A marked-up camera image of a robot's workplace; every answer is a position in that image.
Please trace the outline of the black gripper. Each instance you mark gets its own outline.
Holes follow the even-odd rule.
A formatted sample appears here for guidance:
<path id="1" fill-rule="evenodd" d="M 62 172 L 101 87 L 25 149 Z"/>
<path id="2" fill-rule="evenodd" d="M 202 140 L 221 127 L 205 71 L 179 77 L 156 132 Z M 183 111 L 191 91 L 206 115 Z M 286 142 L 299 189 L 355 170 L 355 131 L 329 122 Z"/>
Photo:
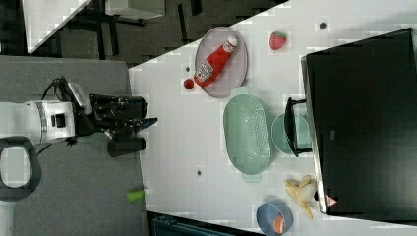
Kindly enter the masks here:
<path id="1" fill-rule="evenodd" d="M 78 137 L 106 132 L 110 140 L 122 141 L 158 121 L 145 118 L 148 104 L 141 96 L 91 94 L 89 104 L 92 113 L 77 115 Z"/>

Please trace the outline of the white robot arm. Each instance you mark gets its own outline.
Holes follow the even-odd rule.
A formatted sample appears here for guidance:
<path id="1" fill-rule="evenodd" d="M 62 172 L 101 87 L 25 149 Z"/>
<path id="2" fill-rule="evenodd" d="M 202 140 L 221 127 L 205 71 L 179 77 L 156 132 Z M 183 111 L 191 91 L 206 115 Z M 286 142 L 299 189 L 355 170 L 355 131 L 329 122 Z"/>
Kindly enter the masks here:
<path id="1" fill-rule="evenodd" d="M 79 137 L 103 133 L 107 151 L 118 157 L 146 148 L 137 134 L 157 120 L 148 118 L 147 102 L 140 96 L 92 94 L 85 104 L 73 101 L 36 100 L 1 104 L 1 157 L 25 157 L 29 179 L 12 187 L 1 182 L 1 200 L 17 202 L 32 194 L 41 180 L 37 145 L 73 144 Z"/>

